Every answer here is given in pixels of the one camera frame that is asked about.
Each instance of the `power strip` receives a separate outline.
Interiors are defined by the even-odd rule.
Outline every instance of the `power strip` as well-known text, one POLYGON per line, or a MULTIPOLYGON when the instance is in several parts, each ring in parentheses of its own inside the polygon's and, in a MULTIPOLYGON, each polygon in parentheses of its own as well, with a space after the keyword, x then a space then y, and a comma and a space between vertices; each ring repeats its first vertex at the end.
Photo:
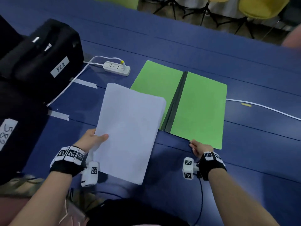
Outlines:
POLYGON ((124 70, 123 64, 113 63, 109 61, 103 64, 103 68, 105 71, 120 74, 123 76, 128 76, 131 71, 131 68, 129 66, 126 66, 126 70, 124 70))

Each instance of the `forearm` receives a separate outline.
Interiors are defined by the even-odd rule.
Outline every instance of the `forearm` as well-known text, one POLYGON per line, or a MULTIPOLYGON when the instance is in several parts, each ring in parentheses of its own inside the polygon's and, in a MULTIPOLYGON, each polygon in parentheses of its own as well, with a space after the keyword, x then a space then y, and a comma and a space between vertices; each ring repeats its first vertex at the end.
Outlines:
POLYGON ((72 176, 51 172, 10 226, 58 225, 72 176))
POLYGON ((279 226, 274 218, 234 182, 224 169, 211 170, 208 179, 225 226, 279 226))

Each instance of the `blue tablecloth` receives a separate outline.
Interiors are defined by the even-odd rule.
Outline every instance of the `blue tablecloth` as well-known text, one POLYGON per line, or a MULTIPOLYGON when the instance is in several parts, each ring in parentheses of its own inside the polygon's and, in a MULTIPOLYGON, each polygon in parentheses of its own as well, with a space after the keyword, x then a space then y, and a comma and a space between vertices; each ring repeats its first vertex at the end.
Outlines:
MULTIPOLYGON (((146 60, 190 71, 228 85, 227 98, 251 101, 301 118, 301 52, 160 18, 92 0, 0 0, 1 15, 28 35, 54 18, 77 30, 85 52, 122 58, 128 77, 90 66, 51 105, 70 121, 50 118, 24 172, 45 178, 62 146, 96 127, 107 83, 130 87, 146 60)), ((228 172, 281 225, 299 225, 301 216, 301 122, 258 106, 227 102, 223 148, 228 172)), ((142 186, 101 175, 95 187, 135 197, 193 223, 201 207, 198 180, 182 177, 188 141, 159 131, 142 186)), ((80 176, 72 186, 77 187, 80 176)), ((222 225, 208 182, 203 182, 200 225, 222 225)))

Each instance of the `hand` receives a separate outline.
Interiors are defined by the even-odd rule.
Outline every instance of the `hand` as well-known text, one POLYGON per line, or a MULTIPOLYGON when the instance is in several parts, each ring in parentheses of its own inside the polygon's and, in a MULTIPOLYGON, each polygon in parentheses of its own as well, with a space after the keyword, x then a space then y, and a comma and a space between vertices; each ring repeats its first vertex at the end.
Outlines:
POLYGON ((209 144, 202 144, 196 140, 190 140, 189 146, 195 156, 201 158, 204 152, 213 152, 213 147, 209 144))
POLYGON ((95 130, 96 129, 88 129, 73 146, 82 149, 84 152, 88 152, 94 145, 101 144, 109 138, 108 134, 95 136, 95 130))

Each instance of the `green folder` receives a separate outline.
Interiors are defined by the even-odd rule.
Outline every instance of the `green folder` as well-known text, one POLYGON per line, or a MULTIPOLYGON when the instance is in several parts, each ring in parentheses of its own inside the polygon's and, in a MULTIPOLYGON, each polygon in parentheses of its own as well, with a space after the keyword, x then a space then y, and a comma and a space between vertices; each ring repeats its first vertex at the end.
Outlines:
POLYGON ((165 98, 161 130, 222 148, 227 85, 147 61, 131 89, 165 98))

